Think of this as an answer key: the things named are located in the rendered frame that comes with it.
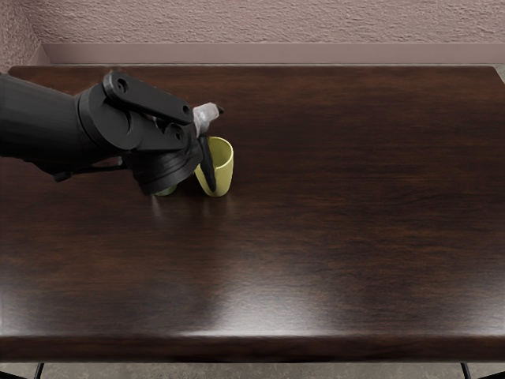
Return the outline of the yellow-green cup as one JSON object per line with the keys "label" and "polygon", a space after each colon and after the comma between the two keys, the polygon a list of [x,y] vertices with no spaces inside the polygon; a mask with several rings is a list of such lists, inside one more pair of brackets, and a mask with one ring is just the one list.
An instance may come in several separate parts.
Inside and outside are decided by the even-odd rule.
{"label": "yellow-green cup", "polygon": [[221,197],[228,193],[234,173],[234,150],[221,137],[200,137],[204,160],[195,170],[203,191],[210,197]]}

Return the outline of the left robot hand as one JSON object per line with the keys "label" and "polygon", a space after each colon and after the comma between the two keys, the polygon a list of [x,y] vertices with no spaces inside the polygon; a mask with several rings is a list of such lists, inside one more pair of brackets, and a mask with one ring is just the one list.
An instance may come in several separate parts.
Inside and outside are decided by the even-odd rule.
{"label": "left robot hand", "polygon": [[215,103],[205,103],[193,108],[193,121],[196,128],[196,137],[203,154],[200,169],[204,174],[205,182],[211,192],[216,190],[216,179],[207,131],[211,123],[223,112],[224,110]]}

